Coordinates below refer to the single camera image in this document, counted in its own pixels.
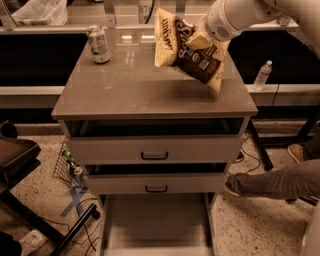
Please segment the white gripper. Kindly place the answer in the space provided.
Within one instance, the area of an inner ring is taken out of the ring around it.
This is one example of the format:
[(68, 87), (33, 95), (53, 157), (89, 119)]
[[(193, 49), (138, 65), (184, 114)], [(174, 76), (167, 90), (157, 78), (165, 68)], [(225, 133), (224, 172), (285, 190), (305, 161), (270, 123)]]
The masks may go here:
[[(207, 28), (219, 41), (228, 41), (239, 36), (246, 28), (247, 0), (216, 0), (207, 16), (196, 23), (196, 30)], [(206, 49), (213, 44), (214, 38), (206, 31), (194, 33), (186, 42), (192, 50)]]

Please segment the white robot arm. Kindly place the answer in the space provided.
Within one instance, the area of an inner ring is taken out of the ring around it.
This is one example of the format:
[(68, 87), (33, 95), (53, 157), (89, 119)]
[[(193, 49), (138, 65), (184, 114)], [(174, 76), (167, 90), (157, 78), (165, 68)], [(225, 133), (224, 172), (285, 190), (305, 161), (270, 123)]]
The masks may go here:
[(249, 27), (288, 16), (320, 55), (320, 0), (216, 0), (186, 44), (193, 50), (229, 41)]

